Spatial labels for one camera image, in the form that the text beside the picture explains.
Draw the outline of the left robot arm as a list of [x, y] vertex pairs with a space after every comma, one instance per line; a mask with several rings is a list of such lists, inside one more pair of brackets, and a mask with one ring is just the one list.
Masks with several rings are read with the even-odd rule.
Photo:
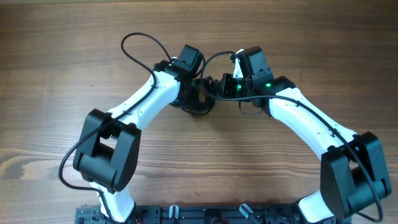
[[136, 204], [128, 183], [136, 171], [141, 134], [164, 107], [189, 100], [203, 60], [198, 49], [185, 45], [178, 57], [155, 64], [148, 81], [125, 102], [86, 116], [73, 168], [97, 192], [104, 221], [127, 223], [132, 217]]

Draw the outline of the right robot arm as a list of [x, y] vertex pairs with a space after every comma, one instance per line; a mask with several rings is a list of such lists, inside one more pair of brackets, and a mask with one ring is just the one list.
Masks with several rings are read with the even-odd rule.
[[379, 138], [335, 122], [288, 78], [274, 77], [260, 47], [241, 49], [231, 54], [231, 61], [234, 72], [223, 77], [220, 96], [250, 101], [284, 123], [321, 162], [319, 190], [297, 202], [301, 222], [344, 220], [372, 204], [381, 221], [381, 200], [392, 187]]

